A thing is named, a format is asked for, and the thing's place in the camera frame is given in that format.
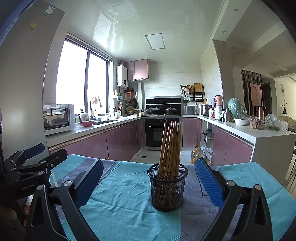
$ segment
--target stove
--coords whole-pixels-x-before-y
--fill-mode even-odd
[[[144,150],[160,150],[161,142],[163,138],[163,126],[164,121],[174,121],[177,119],[177,123],[182,122],[182,97],[181,96],[156,96],[146,99],[146,108],[151,107],[160,108],[159,114],[148,114],[144,117],[145,121],[145,138],[144,138]],[[178,109],[177,114],[167,114],[166,108]]]

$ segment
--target cooking oil bottle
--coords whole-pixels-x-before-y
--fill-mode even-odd
[[[195,145],[195,146],[192,146],[192,147],[193,147],[193,149],[191,151],[191,160],[190,160],[190,162],[191,162],[191,164],[194,165],[195,161],[198,158],[202,157],[202,150],[201,150],[200,147],[198,147],[198,145]]]

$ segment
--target recessed ceiling light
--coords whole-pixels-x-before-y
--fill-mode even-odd
[[[150,35],[145,35],[145,37],[152,50],[165,48],[162,34],[150,34]]]

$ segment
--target pink cabinet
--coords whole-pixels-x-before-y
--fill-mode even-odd
[[[123,66],[128,69],[128,80],[135,80],[135,62],[126,62]]]
[[[122,160],[129,161],[131,159],[131,143],[129,125],[125,124],[119,127],[120,144],[122,152]]]
[[[148,59],[141,59],[123,63],[123,66],[128,69],[128,80],[148,79]]]
[[[122,160],[121,141],[119,127],[106,131],[109,159]]]
[[[135,80],[148,79],[148,59],[135,61]]]
[[[213,155],[211,160],[212,166],[224,165],[227,137],[228,133],[218,127],[214,127],[214,142],[213,142]]]
[[[200,144],[202,120],[183,118],[183,147]]]
[[[68,155],[76,154],[80,156],[88,156],[101,159],[106,159],[108,157],[105,132],[70,144],[63,148],[67,151]]]
[[[138,144],[137,149],[140,150],[143,146],[141,120],[136,121],[136,131],[137,131],[137,144]]]
[[[136,122],[132,121],[128,124],[129,127],[129,135],[130,135],[130,143],[131,143],[131,154],[130,159],[137,153],[138,144],[137,144],[137,129],[136,129]]]
[[[252,152],[252,147],[228,134],[224,165],[250,162]]]

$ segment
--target sink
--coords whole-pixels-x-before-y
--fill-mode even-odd
[[[109,123],[109,122],[114,122],[114,121],[117,121],[118,119],[116,120],[102,120],[102,121],[98,121],[98,122],[95,122],[93,124],[93,126],[96,126],[96,125],[101,125],[101,124],[105,124],[105,123]]]

